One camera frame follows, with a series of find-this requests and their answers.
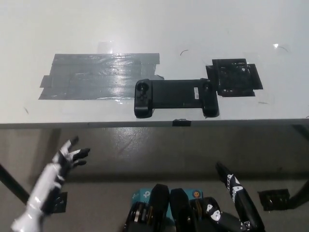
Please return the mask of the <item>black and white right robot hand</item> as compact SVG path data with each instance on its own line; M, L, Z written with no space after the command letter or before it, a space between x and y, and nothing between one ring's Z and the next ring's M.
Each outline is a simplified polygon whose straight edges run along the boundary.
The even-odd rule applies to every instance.
M215 165L222 183L234 203L238 218L220 209L213 197L204 198L205 214L225 232L264 232L264 223L247 190L238 181L235 174L221 162Z

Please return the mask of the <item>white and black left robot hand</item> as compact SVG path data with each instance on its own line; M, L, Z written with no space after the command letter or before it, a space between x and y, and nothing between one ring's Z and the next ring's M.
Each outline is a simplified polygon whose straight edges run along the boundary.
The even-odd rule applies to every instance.
M51 214L54 210L56 199L66 181L69 172L77 166L86 164L90 148L71 149L79 141L79 137L67 140L56 152L52 161L48 163L29 196L27 208L43 214Z

